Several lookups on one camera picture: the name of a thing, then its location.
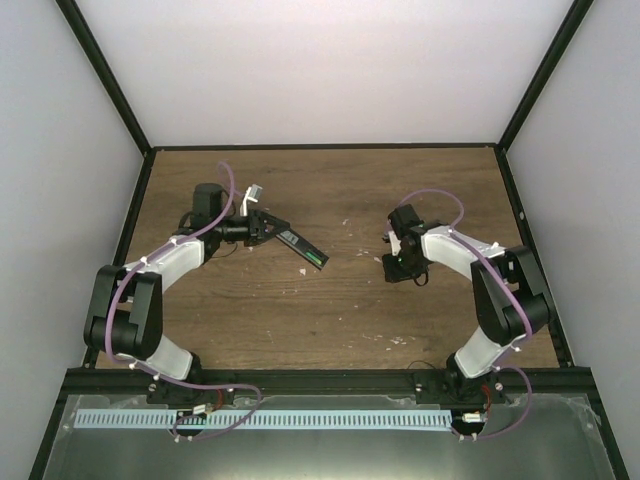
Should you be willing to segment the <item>black remote control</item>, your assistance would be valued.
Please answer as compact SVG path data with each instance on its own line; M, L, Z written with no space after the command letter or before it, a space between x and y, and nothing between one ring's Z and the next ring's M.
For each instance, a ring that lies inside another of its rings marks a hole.
M311 244L308 240L302 237L298 232L292 229L289 229L288 231L279 235L277 238L284 245L286 245L288 248L290 248L292 251L294 251L296 254L298 254L300 257L302 257L304 260L306 260L309 264L311 264L314 268L317 268L318 270L322 270L326 266L329 260L329 257L324 252L319 250L317 247ZM316 263L311 261L306 256L306 252L308 251L314 253L317 257L321 258L324 261L323 265L317 265Z

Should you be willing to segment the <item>green battery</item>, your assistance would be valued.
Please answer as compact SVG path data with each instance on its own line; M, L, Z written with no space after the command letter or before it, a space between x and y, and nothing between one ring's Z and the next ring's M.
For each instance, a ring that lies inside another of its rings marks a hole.
M314 253L312 253L312 252L309 252L309 251L308 251L308 252L306 252L306 256L307 256L311 261L313 261L314 263L316 263L317 265L323 265L323 263L324 263L324 261L323 261L321 258L317 257L317 256L316 256Z

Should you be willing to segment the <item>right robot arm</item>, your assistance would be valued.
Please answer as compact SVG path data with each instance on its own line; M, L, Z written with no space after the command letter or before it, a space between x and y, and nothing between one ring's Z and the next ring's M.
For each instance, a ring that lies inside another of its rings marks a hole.
M480 381L557 316L543 272L533 252L521 245L505 248L459 233L454 226L419 218L410 204L388 215L382 257L385 281L424 286L429 267L439 264L471 282L477 328L446 361L447 396L458 403L472 399Z

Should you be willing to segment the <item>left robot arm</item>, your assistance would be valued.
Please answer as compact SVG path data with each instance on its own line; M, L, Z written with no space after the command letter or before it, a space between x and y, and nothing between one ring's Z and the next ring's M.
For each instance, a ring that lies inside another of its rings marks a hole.
M253 247L289 229L270 213L247 206L261 188L252 185L239 209L223 186L195 187L191 210L157 250L126 265L106 265L96 275L84 326L85 344L118 362L141 366L170 379L181 403L196 402L204 379L196 355L164 334L163 294L189 272L205 265L223 243Z

